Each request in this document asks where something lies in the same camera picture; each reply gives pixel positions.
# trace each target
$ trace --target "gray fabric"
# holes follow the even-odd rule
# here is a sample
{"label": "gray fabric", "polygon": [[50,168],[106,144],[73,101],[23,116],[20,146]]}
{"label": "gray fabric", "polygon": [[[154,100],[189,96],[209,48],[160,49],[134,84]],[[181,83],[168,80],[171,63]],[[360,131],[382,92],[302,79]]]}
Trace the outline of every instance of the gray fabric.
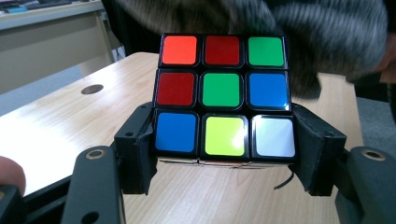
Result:
{"label": "gray fabric", "polygon": [[161,33],[285,35],[294,95],[316,98],[318,72],[370,73],[385,52],[387,11],[379,0],[116,0]]}

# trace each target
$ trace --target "green sticker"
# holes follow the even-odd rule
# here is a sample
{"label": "green sticker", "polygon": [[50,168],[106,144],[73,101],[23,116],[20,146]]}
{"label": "green sticker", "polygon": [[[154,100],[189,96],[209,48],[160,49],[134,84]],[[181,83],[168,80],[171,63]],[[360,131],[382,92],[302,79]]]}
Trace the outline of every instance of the green sticker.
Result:
{"label": "green sticker", "polygon": [[238,106],[240,83],[237,74],[206,73],[204,76],[203,103],[206,106]]}
{"label": "green sticker", "polygon": [[245,128],[240,118],[209,117],[206,120],[205,152],[208,155],[242,156]]}
{"label": "green sticker", "polygon": [[251,37],[248,40],[248,61],[257,66],[283,66],[283,46],[277,37]]}

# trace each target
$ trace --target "light wood tabletop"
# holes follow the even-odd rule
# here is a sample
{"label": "light wood tabletop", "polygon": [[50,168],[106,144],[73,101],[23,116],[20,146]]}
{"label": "light wood tabletop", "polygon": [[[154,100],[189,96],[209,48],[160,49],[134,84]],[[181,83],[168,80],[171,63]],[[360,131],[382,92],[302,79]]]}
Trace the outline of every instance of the light wood tabletop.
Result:
{"label": "light wood tabletop", "polygon": [[[77,155],[108,146],[134,109],[151,101],[158,55],[136,53],[0,117],[0,155],[19,163],[29,194],[73,172]],[[293,98],[362,146],[352,85],[320,74],[316,101]],[[101,84],[90,95],[81,91]],[[125,195],[128,223],[338,223],[334,196],[311,197],[287,167],[237,170],[159,163],[148,196]]]}

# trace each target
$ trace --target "cube face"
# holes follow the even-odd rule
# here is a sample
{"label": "cube face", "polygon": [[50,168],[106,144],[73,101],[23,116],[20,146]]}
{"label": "cube face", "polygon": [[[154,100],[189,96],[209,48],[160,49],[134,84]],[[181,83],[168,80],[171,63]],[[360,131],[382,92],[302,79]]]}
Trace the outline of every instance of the cube face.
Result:
{"label": "cube face", "polygon": [[195,113],[157,111],[155,150],[161,155],[196,156],[198,122],[199,119]]}
{"label": "cube face", "polygon": [[248,159],[248,121],[243,116],[208,114],[202,122],[201,158]]}
{"label": "cube face", "polygon": [[288,75],[283,36],[163,35],[155,155],[233,167],[294,162]]}
{"label": "cube face", "polygon": [[197,76],[192,71],[159,70],[154,104],[161,107],[193,107]]}
{"label": "cube face", "polygon": [[247,61],[251,66],[282,68],[286,66],[282,38],[253,36],[247,42]]}
{"label": "cube face", "polygon": [[290,111],[290,94],[285,72],[247,74],[247,104],[260,111]]}
{"label": "cube face", "polygon": [[251,127],[254,161],[295,156],[292,117],[258,115],[252,119]]}
{"label": "cube face", "polygon": [[201,104],[205,107],[237,109],[243,101],[242,78],[236,73],[203,74],[201,93]]}
{"label": "cube face", "polygon": [[204,60],[208,66],[238,66],[243,63],[237,36],[210,35],[205,38]]}

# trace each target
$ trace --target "floor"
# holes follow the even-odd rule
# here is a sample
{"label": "floor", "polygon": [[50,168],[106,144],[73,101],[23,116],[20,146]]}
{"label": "floor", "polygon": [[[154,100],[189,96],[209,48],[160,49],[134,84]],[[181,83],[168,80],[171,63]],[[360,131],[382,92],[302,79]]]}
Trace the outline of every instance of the floor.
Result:
{"label": "floor", "polygon": [[[115,58],[119,59],[121,56],[115,53]],[[82,74],[75,66],[0,94],[0,117],[80,78]],[[382,149],[396,158],[396,124],[389,104],[360,97],[357,102],[364,145]]]}

